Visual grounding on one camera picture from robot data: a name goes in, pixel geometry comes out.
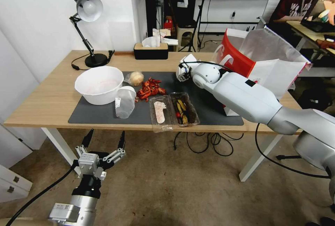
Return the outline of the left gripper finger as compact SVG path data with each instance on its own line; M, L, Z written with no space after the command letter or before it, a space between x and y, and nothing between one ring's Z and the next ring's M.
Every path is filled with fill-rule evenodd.
M94 129L91 129L87 135L84 136L83 141L80 146L76 146L76 151L79 157L82 156L82 154L87 153L87 148L91 142L92 136L94 133Z
M125 151L125 131L122 131L117 149L103 158L103 163L117 163L126 155Z

